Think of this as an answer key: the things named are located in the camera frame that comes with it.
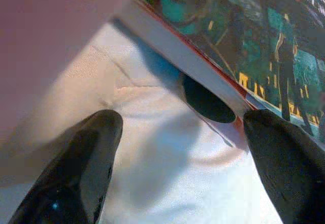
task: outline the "magazine cover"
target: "magazine cover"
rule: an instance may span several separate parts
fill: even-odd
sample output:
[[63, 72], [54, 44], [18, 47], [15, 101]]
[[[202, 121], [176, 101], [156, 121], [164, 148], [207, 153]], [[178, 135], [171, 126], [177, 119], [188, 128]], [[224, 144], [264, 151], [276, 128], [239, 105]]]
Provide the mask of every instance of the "magazine cover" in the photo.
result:
[[145, 0], [260, 103], [324, 142], [325, 0]]

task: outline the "white bedsheet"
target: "white bedsheet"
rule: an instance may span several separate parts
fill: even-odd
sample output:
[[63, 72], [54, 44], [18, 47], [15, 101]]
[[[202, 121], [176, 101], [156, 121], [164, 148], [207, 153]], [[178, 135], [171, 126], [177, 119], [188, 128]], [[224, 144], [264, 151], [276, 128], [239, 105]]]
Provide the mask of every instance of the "white bedsheet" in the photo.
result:
[[227, 146], [179, 94], [177, 69], [105, 25], [2, 146], [0, 223], [60, 150], [52, 141], [104, 108], [124, 127], [101, 223], [282, 223], [250, 153]]

